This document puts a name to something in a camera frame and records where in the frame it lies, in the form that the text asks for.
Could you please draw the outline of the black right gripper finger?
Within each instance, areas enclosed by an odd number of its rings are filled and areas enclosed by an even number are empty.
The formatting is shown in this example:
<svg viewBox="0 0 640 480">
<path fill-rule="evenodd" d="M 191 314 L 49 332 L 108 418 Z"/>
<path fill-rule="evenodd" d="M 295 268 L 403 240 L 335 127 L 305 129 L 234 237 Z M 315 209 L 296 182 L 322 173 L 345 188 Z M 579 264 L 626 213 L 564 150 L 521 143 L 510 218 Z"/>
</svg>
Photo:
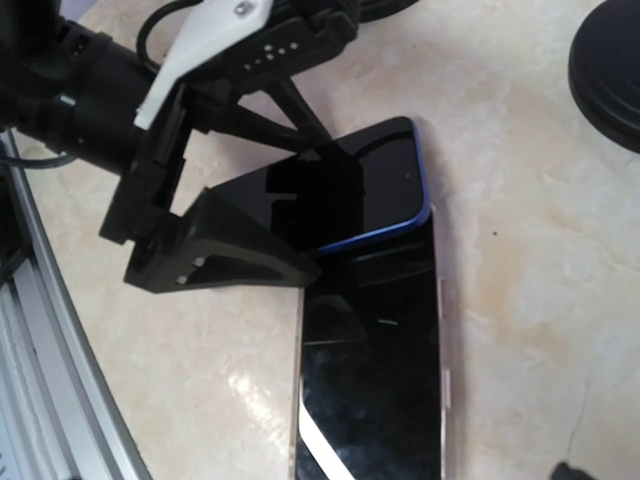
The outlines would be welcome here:
<svg viewBox="0 0 640 480">
<path fill-rule="evenodd" d="M 579 469 L 570 466 L 566 462 L 556 465 L 549 476 L 550 480 L 590 480 L 590 475 Z"/>
</svg>

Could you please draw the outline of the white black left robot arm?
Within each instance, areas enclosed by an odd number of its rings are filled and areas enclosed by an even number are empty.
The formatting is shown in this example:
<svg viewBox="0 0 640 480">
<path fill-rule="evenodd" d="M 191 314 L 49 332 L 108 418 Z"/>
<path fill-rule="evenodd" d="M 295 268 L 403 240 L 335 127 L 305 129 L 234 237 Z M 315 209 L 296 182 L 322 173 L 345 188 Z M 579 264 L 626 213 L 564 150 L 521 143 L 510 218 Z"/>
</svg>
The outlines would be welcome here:
<svg viewBox="0 0 640 480">
<path fill-rule="evenodd" d="M 153 293 L 311 283 L 311 260 L 217 191 L 183 216 L 171 204 L 195 131 L 291 152 L 330 141 L 292 79 L 356 38 L 359 4 L 174 1 L 134 49 L 60 8 L 2 3 L 1 124 L 119 177 L 100 234 L 133 243 L 126 282 Z"/>
</svg>

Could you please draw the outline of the blue-edged black phone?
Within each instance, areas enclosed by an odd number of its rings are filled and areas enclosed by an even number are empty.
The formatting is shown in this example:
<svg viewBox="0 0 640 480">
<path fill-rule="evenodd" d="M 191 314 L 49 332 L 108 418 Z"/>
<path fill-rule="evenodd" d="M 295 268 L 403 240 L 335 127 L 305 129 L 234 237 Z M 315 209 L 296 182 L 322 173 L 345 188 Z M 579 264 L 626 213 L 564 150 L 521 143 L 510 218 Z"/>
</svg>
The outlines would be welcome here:
<svg viewBox="0 0 640 480">
<path fill-rule="evenodd" d="M 395 117 L 215 188 L 295 250 L 329 254 L 404 234 L 430 216 L 415 123 Z"/>
</svg>

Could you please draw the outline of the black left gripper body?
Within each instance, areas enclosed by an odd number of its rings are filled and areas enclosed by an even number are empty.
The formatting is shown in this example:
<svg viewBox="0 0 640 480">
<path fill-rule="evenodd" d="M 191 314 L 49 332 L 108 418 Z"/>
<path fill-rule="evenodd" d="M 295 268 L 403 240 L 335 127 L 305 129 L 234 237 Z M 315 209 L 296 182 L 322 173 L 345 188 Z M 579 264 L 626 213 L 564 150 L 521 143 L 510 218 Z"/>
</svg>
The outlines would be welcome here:
<svg viewBox="0 0 640 480">
<path fill-rule="evenodd" d="M 153 126 L 133 123 L 154 75 L 137 54 L 100 38 L 99 166 L 120 176 L 100 230 L 117 244 L 147 239 L 169 211 L 192 131 L 219 132 L 236 93 L 250 94 L 338 56 L 358 32 L 355 12 L 273 12 L 255 34 L 182 77 Z"/>
</svg>

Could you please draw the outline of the black round-base phone stand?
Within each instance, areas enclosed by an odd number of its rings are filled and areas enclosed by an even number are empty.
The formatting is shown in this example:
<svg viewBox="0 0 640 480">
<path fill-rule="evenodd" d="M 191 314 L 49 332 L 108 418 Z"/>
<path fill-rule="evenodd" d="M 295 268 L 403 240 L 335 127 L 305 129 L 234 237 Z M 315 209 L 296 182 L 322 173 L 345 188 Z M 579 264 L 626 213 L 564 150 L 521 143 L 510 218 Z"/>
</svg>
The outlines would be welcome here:
<svg viewBox="0 0 640 480">
<path fill-rule="evenodd" d="M 568 60 L 580 112 L 617 145 L 639 151 L 639 2 L 609 0 L 582 22 Z"/>
</svg>

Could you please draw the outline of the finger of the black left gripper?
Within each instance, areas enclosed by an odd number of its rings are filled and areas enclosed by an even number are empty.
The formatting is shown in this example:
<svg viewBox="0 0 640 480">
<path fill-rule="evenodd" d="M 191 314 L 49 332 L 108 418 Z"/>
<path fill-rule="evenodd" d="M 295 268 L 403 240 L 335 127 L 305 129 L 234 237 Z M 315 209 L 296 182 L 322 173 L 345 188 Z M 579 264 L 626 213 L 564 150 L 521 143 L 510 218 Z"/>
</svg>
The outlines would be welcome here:
<svg viewBox="0 0 640 480">
<path fill-rule="evenodd" d="M 304 288 L 319 268 L 214 189 L 136 242 L 124 281 L 163 294 L 229 286 Z"/>
<path fill-rule="evenodd" d="M 250 94 L 236 93 L 223 109 L 219 132 L 291 153 L 317 149 L 337 134 L 289 77 Z"/>
</svg>

